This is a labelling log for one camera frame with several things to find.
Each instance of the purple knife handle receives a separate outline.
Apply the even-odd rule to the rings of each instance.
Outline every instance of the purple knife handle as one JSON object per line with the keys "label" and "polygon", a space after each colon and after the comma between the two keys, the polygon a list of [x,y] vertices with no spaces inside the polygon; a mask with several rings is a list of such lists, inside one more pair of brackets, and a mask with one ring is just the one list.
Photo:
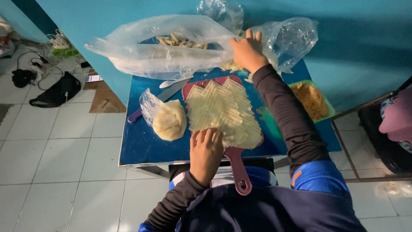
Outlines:
{"label": "purple knife handle", "polygon": [[140,118],[141,116],[142,116],[142,108],[139,108],[136,112],[134,112],[127,118],[127,121],[129,123],[135,123],[137,119]]}

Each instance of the hand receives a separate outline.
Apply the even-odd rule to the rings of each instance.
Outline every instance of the hand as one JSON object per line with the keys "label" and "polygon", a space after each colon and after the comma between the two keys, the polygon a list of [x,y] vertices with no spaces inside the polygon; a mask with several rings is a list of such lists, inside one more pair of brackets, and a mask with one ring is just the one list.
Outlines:
{"label": "hand", "polygon": [[269,64],[267,58],[262,54],[262,33],[258,31],[256,38],[253,38],[251,29],[246,30],[246,38],[239,42],[235,38],[231,38],[229,43],[234,50],[234,62],[242,67],[245,67],[252,74],[261,67]]}
{"label": "hand", "polygon": [[190,138],[190,173],[203,186],[218,171],[223,156],[222,136],[216,128],[209,128],[196,131]]}

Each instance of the dark sleeve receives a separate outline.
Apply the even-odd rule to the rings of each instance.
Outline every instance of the dark sleeve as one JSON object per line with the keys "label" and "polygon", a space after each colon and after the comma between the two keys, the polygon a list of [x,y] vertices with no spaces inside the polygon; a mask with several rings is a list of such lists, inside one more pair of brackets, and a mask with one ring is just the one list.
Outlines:
{"label": "dark sleeve", "polygon": [[290,176],[304,163],[330,159],[313,121],[272,65],[257,70],[252,80],[284,137]]}
{"label": "dark sleeve", "polygon": [[148,215],[145,224],[155,231],[174,231],[182,214],[206,187],[200,185],[190,174],[180,181],[174,189],[167,192],[156,208]]}

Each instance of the purple cloth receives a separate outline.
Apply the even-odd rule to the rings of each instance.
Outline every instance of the purple cloth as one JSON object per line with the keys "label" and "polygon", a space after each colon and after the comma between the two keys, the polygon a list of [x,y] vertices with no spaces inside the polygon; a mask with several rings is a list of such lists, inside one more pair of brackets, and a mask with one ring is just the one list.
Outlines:
{"label": "purple cloth", "polygon": [[392,141],[412,142],[412,88],[400,91],[396,101],[385,108],[379,131],[388,133]]}

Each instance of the left hand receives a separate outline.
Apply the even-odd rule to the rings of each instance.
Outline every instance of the left hand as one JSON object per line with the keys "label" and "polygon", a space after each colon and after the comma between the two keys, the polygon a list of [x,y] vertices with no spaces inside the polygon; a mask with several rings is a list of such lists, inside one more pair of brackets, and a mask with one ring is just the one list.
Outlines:
{"label": "left hand", "polygon": [[222,136],[216,128],[209,128],[194,132],[190,138],[190,173],[203,186],[218,171],[223,156]]}

